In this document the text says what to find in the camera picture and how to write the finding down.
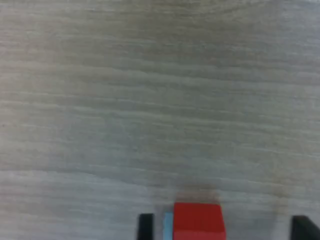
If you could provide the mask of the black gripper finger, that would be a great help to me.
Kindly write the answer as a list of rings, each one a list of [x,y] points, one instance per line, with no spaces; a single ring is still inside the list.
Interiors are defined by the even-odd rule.
[[[137,224],[137,240],[153,240],[154,239],[154,214],[142,213],[138,217]]]
[[[320,228],[306,215],[291,218],[290,240],[320,240]]]

